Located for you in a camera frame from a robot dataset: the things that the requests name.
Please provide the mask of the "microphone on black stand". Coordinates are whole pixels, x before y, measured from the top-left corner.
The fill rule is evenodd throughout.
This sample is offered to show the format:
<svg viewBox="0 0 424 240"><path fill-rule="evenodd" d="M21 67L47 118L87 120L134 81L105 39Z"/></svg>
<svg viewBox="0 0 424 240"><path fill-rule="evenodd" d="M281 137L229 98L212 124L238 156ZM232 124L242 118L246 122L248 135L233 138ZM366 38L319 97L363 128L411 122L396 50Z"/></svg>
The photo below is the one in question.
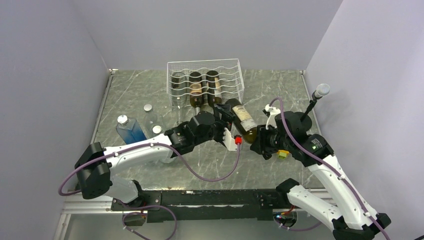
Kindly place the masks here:
<svg viewBox="0 0 424 240"><path fill-rule="evenodd" d="M294 115L300 119L303 129L307 132L312 127L312 120L309 113L313 110L319 99L326 96L330 92L330 86L326 83L321 83L317 86L316 90L311 94L311 100L305 112L295 112Z"/></svg>

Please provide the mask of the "clear glass bottle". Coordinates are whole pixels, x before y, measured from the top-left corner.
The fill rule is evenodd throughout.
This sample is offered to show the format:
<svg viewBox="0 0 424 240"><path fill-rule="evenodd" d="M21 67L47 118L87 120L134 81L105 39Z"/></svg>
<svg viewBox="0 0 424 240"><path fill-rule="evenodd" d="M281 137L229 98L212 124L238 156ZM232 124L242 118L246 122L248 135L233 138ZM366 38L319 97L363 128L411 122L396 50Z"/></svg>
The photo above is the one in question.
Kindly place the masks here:
<svg viewBox="0 0 424 240"><path fill-rule="evenodd" d="M187 87L188 80L184 72L178 71L171 77L171 99L172 110L175 115L176 124L179 125L186 120L188 109L187 105Z"/></svg>

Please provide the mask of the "dark wine bottle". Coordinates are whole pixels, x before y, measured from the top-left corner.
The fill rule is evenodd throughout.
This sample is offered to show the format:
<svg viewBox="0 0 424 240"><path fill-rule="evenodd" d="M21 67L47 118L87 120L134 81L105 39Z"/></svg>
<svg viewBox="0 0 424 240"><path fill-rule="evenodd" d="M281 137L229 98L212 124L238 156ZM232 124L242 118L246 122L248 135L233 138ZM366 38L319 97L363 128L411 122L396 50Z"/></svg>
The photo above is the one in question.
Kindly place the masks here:
<svg viewBox="0 0 424 240"><path fill-rule="evenodd" d="M258 126L253 117L237 98L230 98L225 104L230 105L230 110L235 115L236 129L248 144L252 144L257 137Z"/></svg>
<svg viewBox="0 0 424 240"><path fill-rule="evenodd" d="M213 107L214 104L221 104L223 99L219 73L215 70L208 71L206 73L206 81L208 105Z"/></svg>
<svg viewBox="0 0 424 240"><path fill-rule="evenodd" d="M201 74L197 71L192 72L189 75L189 83L190 105L194 108L195 115L197 115L204 104Z"/></svg>

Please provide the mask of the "clear bottle silver cap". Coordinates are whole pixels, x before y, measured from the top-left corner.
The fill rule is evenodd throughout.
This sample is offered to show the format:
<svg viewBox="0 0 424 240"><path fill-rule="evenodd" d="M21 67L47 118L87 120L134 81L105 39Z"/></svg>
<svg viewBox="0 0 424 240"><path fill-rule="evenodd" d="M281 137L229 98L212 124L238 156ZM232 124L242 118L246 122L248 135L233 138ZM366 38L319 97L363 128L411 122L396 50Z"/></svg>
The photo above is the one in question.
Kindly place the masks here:
<svg viewBox="0 0 424 240"><path fill-rule="evenodd" d="M163 116L157 113L151 104L145 104L143 107L144 110L144 119L143 123L145 128L152 133L152 127L155 125L162 126L163 130L165 130L164 119Z"/></svg>
<svg viewBox="0 0 424 240"><path fill-rule="evenodd" d="M154 125L151 130L154 137L164 133L164 129L162 128L161 125ZM173 162L175 159L176 157L167 158L167 159L161 160L161 162L164 164L169 164Z"/></svg>

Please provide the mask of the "clear bottle silver cap front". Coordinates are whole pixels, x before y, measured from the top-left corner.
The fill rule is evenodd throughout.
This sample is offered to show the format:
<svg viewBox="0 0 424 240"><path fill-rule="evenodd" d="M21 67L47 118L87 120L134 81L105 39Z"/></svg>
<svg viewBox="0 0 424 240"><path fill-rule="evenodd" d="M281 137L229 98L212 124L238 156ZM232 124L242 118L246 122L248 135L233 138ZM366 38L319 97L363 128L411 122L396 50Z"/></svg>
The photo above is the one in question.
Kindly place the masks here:
<svg viewBox="0 0 424 240"><path fill-rule="evenodd" d="M161 125L154 125L151 130L154 137L164 133L164 129L162 128ZM161 162L164 164L169 164L173 162L175 159L176 157L167 158L167 159L161 160Z"/></svg>

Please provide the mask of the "colourful small blocks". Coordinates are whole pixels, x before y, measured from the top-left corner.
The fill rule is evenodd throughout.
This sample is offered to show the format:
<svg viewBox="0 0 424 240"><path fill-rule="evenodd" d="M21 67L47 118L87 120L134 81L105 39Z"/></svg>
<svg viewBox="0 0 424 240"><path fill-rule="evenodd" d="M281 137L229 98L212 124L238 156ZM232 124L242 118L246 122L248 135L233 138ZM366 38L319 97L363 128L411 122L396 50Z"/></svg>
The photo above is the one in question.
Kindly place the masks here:
<svg viewBox="0 0 424 240"><path fill-rule="evenodd" d="M287 150L278 150L277 151L277 157L279 159L286 159L290 156L290 152Z"/></svg>

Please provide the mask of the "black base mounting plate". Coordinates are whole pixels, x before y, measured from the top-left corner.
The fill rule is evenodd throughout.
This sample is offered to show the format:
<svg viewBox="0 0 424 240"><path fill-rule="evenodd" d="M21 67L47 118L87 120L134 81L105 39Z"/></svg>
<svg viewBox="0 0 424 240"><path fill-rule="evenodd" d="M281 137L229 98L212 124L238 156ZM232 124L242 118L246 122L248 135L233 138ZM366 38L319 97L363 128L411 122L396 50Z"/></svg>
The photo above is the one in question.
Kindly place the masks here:
<svg viewBox="0 0 424 240"><path fill-rule="evenodd" d="M130 211L147 206L147 222L162 223L174 217L187 220L256 219L272 221L291 204L275 189L145 190L142 201L122 205L112 200L111 210Z"/></svg>

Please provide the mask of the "blue square glass bottle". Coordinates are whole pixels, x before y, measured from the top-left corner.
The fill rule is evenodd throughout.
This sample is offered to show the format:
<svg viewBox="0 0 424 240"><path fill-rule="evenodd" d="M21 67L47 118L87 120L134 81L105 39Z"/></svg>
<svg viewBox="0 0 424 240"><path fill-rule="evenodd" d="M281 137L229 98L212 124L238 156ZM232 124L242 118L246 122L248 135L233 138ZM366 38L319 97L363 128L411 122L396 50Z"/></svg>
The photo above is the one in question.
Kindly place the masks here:
<svg viewBox="0 0 424 240"><path fill-rule="evenodd" d="M117 117L116 132L127 145L147 140L138 121L125 114Z"/></svg>

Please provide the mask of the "clear bottle silver cap rear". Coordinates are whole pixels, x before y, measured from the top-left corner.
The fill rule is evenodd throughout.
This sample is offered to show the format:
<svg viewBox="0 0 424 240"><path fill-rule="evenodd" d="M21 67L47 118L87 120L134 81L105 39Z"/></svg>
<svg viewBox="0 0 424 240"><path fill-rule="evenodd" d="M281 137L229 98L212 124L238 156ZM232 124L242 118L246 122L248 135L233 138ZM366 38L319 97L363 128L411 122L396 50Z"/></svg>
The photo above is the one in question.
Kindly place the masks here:
<svg viewBox="0 0 424 240"><path fill-rule="evenodd" d="M157 113L151 104L145 104L143 107L144 110L144 119L143 123L145 128L152 133L152 127L155 125L162 126L163 130L165 130L164 119L163 116Z"/></svg>

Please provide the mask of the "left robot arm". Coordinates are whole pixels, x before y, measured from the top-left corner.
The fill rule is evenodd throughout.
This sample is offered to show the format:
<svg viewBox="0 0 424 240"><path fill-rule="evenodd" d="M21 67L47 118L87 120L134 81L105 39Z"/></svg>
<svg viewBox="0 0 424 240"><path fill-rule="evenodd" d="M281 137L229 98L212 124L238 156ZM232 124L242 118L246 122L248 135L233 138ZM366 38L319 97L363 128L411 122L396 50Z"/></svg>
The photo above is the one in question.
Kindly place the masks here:
<svg viewBox="0 0 424 240"><path fill-rule="evenodd" d="M79 193L86 200L109 196L137 210L144 203L140 184L121 179L116 176L118 173L144 162L181 158L208 141L237 151L238 144L230 132L235 118L230 105L215 104L213 113L201 111L189 121L147 140L115 147L91 143L74 166Z"/></svg>

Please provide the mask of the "dark wine bottle front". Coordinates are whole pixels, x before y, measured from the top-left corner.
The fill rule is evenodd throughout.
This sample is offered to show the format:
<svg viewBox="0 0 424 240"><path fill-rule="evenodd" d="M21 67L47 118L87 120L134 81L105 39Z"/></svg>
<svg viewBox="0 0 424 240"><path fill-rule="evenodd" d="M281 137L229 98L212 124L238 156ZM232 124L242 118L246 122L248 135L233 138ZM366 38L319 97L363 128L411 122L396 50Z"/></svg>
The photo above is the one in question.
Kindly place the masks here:
<svg viewBox="0 0 424 240"><path fill-rule="evenodd" d="M192 72L189 75L189 83L190 105L194 108L195 115L197 115L204 104L201 74L197 71Z"/></svg>

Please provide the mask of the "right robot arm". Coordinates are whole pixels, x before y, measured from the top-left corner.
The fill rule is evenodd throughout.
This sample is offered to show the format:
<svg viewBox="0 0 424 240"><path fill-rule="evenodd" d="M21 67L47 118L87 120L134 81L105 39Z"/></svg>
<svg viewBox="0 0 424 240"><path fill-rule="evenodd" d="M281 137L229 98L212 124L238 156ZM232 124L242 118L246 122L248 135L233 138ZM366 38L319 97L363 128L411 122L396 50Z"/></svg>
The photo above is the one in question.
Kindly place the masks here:
<svg viewBox="0 0 424 240"><path fill-rule="evenodd" d="M335 204L308 193L292 178L276 188L276 202L283 208L300 207L326 225L336 240L372 240L391 224L385 213L378 213L357 192L345 175L325 138L308 134L311 119L301 120L301 112L281 111L266 106L266 124L258 125L257 136L250 149L265 159L279 150L288 151L322 183Z"/></svg>

